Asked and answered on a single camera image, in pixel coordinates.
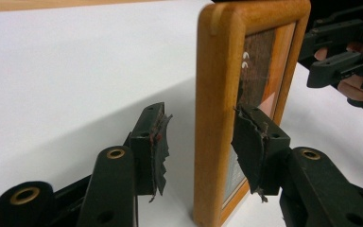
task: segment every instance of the brass grommet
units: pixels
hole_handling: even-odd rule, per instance
[[[119,148],[111,149],[107,152],[107,158],[109,159],[118,159],[125,155],[125,151]]]
[[[37,198],[39,194],[40,194],[40,188],[38,187],[31,186],[31,187],[22,188],[16,191],[13,194],[13,196],[11,196],[10,203],[13,205],[23,205]]]
[[[319,160],[320,155],[311,149],[302,149],[302,156],[311,160]]]

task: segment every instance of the photo inside frame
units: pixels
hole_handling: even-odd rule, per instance
[[[277,107],[295,24],[245,37],[237,96],[238,104],[257,106],[270,118]],[[247,193],[248,181],[230,146],[228,173],[222,205],[222,222]]]

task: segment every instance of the white table surface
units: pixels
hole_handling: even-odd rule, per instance
[[[174,114],[163,197],[139,199],[140,226],[194,226],[197,19],[210,1],[0,12],[0,195],[27,181],[55,190],[91,174],[144,107]],[[363,186],[363,112],[298,65],[282,128]],[[284,226],[278,198],[246,196],[224,226]]]

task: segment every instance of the wooden picture frame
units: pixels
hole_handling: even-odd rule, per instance
[[[219,3],[201,12],[193,212],[198,226],[220,226],[249,190],[243,178],[225,194],[234,108],[238,102],[259,105],[280,124],[309,12],[308,0]]]

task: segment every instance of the hand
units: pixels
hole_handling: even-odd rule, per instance
[[[363,52],[363,44],[359,43],[350,43],[347,45],[347,50]],[[318,61],[322,61],[326,59],[328,54],[327,48],[321,48],[315,53],[314,57]],[[363,89],[360,89],[363,78],[357,75],[353,75],[347,79],[344,79],[340,82],[337,89],[344,94],[346,97],[349,97],[352,100],[363,101]]]

